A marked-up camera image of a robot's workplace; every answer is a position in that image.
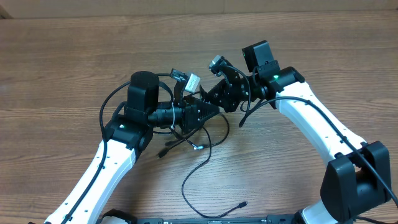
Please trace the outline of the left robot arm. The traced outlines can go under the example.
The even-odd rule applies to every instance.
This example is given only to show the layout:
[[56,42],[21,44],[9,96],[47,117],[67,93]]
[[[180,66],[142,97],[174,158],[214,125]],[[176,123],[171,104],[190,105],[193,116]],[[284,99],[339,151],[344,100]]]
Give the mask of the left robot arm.
[[96,223],[121,179],[133,168],[152,141],[154,128],[168,129],[179,140],[204,125],[220,110],[194,97],[199,77],[176,70],[171,90],[159,73],[136,72],[124,84],[127,100],[108,123],[100,121],[102,140],[95,158],[46,223]]

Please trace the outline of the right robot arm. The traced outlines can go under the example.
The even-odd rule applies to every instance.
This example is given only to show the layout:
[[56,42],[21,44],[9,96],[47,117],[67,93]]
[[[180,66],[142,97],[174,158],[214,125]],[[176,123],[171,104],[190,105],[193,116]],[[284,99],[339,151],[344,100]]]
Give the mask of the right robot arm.
[[246,102],[246,116],[270,105],[288,117],[319,153],[326,167],[320,200],[299,210],[293,223],[351,223],[388,201],[392,191],[389,151],[350,131],[315,96],[293,67],[280,68],[266,41],[243,48],[248,72],[223,56],[209,65],[220,82],[203,91],[205,102],[233,112]]

